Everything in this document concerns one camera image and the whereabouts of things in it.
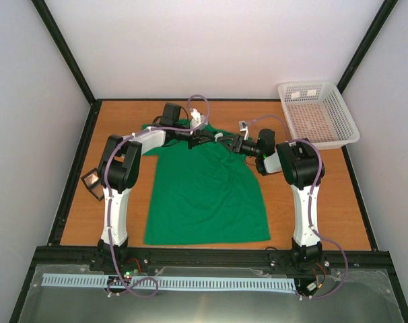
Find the green t-shirt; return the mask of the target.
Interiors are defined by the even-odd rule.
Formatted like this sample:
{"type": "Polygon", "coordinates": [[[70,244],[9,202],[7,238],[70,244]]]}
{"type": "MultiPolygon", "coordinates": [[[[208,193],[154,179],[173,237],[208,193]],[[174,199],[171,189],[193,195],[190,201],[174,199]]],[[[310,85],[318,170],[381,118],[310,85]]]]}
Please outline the green t-shirt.
{"type": "Polygon", "coordinates": [[[234,244],[270,239],[263,193],[242,155],[216,142],[148,151],[157,158],[144,242],[234,244]]]}

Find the white perforated plastic basket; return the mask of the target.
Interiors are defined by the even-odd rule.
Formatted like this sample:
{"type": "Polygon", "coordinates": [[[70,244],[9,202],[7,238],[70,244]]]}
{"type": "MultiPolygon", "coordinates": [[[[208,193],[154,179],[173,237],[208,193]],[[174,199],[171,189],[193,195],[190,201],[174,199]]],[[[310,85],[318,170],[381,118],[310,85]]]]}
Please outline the white perforated plastic basket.
{"type": "Polygon", "coordinates": [[[287,82],[278,86],[278,93],[293,139],[307,138],[319,150],[338,149],[360,140],[360,132],[333,82],[287,82]]]}

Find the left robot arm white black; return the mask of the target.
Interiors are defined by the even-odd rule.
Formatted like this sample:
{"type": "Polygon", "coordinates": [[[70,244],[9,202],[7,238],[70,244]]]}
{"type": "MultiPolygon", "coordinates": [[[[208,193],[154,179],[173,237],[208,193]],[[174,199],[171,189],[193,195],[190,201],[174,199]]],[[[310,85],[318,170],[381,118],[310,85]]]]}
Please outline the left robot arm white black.
{"type": "Polygon", "coordinates": [[[107,139],[98,166],[105,206],[104,229],[97,247],[114,271],[123,270],[129,262],[127,207],[139,176],[141,156],[174,139],[186,141],[190,146],[200,144],[200,140],[214,140],[213,135],[204,134],[210,112],[204,115],[190,108],[189,124],[181,125],[178,122],[181,108],[167,103],[158,123],[150,123],[130,135],[111,135],[107,139]]]}

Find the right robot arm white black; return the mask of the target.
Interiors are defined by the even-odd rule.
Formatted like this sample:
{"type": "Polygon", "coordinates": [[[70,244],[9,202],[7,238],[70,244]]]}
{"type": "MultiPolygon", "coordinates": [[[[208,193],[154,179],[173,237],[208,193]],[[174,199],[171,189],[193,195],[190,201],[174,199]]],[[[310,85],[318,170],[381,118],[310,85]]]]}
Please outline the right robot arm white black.
{"type": "Polygon", "coordinates": [[[294,197],[295,227],[291,263],[296,269],[322,258],[318,234],[317,200],[325,167],[319,150],[307,139],[276,143],[275,131],[263,129],[251,141],[241,135],[217,135],[216,141],[228,151],[255,158],[262,176],[282,172],[294,197]]]}

